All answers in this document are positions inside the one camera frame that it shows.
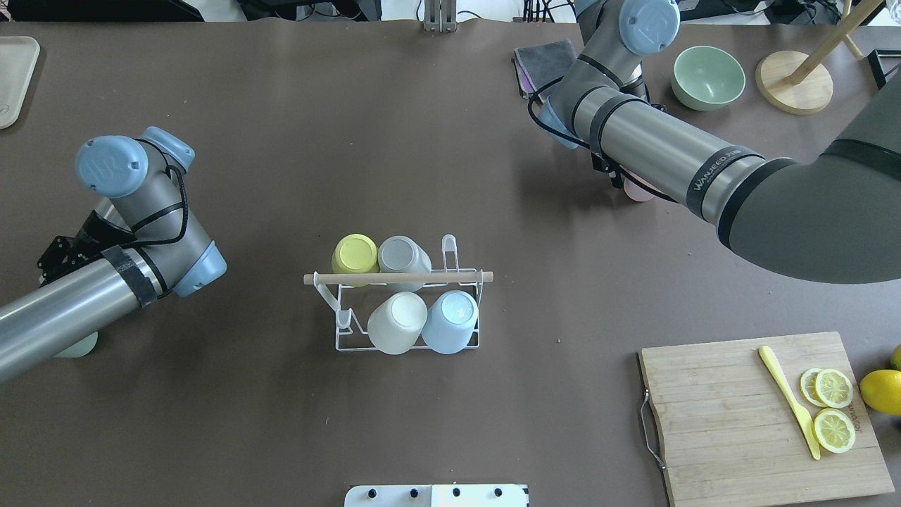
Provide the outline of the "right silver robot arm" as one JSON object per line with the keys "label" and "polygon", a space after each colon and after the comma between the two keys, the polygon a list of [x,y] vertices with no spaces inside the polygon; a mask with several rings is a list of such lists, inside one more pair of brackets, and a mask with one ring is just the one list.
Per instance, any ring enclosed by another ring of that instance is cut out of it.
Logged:
{"label": "right silver robot arm", "polygon": [[769,272],[862,284],[900,276],[899,80],[813,163],[768,160],[622,91],[679,31],[673,1],[577,1],[586,41],[534,120],[569,148],[618,163],[717,228]]}

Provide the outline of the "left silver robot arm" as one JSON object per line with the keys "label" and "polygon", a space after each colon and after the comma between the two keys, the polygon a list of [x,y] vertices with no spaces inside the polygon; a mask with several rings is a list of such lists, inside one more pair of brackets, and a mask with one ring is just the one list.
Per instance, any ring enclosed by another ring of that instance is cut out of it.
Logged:
{"label": "left silver robot arm", "polygon": [[184,188],[194,150],[157,126],[80,147],[76,173],[101,197],[80,233],[41,259],[43,283],[2,308],[7,382],[170,293],[189,296],[227,270]]}

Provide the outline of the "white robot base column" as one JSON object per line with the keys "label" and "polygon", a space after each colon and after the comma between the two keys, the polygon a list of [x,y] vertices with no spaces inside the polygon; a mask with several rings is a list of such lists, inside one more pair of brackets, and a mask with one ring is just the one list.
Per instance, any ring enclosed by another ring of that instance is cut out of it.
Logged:
{"label": "white robot base column", "polygon": [[524,484],[394,484],[357,485],[347,491],[344,506],[528,506]]}

